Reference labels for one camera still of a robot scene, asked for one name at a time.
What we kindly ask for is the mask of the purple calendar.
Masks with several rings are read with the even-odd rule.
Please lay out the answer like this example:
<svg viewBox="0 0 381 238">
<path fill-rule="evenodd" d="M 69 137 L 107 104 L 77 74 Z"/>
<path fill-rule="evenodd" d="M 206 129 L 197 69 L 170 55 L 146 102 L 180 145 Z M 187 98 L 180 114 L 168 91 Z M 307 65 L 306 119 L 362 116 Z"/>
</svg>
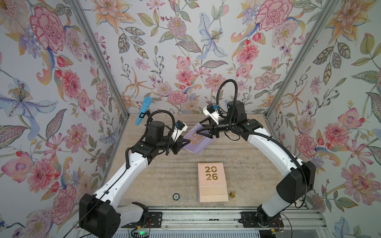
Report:
<svg viewBox="0 0 381 238">
<path fill-rule="evenodd" d="M 209 138 L 207 136 L 197 134 L 197 131 L 201 129 L 204 129 L 204 126 L 202 126 L 200 123 L 197 123 L 184 137 L 184 139 L 189 140 L 190 143 L 185 145 L 183 148 L 195 155 L 200 154 L 215 140 L 215 137 Z"/>
</svg>

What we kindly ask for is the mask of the pink calendar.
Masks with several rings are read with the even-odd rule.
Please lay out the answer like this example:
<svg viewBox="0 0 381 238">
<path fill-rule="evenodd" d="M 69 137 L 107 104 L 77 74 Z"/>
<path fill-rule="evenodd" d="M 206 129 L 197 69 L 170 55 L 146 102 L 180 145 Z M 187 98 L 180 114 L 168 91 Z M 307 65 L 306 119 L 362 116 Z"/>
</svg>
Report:
<svg viewBox="0 0 381 238">
<path fill-rule="evenodd" d="M 228 202 L 223 163 L 198 163 L 197 168 L 199 202 Z"/>
</svg>

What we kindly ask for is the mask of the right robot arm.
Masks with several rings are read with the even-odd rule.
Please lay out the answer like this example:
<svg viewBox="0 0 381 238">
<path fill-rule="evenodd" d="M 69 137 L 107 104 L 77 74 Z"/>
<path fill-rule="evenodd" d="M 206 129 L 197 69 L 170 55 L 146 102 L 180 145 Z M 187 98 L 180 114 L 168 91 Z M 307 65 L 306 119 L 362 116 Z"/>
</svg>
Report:
<svg viewBox="0 0 381 238">
<path fill-rule="evenodd" d="M 241 101 L 228 102 L 227 110 L 227 114 L 222 116 L 218 105 L 211 103 L 204 107 L 206 119 L 200 122 L 202 129 L 197 134 L 213 139 L 222 132 L 230 131 L 259 149 L 279 170 L 283 179 L 272 197 L 257 209 L 257 221 L 265 224 L 298 199 L 304 199 L 313 189 L 316 166 L 293 155 L 260 122 L 248 119 Z"/>
</svg>

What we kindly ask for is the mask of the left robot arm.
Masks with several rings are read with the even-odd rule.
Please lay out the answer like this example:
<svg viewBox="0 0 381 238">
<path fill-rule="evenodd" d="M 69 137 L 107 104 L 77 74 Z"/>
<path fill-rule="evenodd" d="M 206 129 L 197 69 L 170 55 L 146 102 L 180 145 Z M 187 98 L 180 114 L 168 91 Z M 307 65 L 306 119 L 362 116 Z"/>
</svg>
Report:
<svg viewBox="0 0 381 238">
<path fill-rule="evenodd" d="M 148 225 L 147 206 L 132 202 L 121 207 L 119 203 L 133 181 L 156 156 L 163 152 L 177 154 L 190 143 L 182 136 L 187 128 L 184 122 L 177 121 L 169 134 L 164 135 L 163 122 L 148 123 L 142 138 L 126 149 L 124 165 L 94 194 L 86 193 L 81 198 L 78 226 L 98 238 L 111 238 L 123 226 L 134 225 L 139 229 Z"/>
</svg>

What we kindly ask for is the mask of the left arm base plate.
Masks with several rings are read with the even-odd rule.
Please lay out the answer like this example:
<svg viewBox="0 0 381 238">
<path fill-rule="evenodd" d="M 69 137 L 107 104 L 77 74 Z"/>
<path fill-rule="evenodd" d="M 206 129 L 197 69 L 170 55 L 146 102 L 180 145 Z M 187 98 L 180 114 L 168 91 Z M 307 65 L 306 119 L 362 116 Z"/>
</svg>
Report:
<svg viewBox="0 0 381 238">
<path fill-rule="evenodd" d="M 138 221 L 136 223 L 130 223 L 124 226 L 121 226 L 121 228 L 136 228 L 136 227 L 143 227 L 146 225 L 146 228 L 161 228 L 162 221 L 163 221 L 163 213 L 162 212 L 148 212 L 146 216 L 143 217 L 143 221 Z"/>
</svg>

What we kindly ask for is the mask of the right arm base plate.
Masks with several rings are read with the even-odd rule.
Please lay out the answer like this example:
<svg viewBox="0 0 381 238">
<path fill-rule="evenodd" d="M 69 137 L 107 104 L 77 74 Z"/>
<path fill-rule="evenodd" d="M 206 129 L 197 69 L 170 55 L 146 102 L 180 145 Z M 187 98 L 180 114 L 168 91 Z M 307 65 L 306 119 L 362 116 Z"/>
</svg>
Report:
<svg viewBox="0 0 381 238">
<path fill-rule="evenodd" d="M 258 214 L 258 212 L 241 212 L 241 218 L 238 220 L 239 223 L 243 224 L 244 228 L 283 228 L 284 224 L 277 214 L 274 217 L 268 217 L 266 214 Z"/>
</svg>

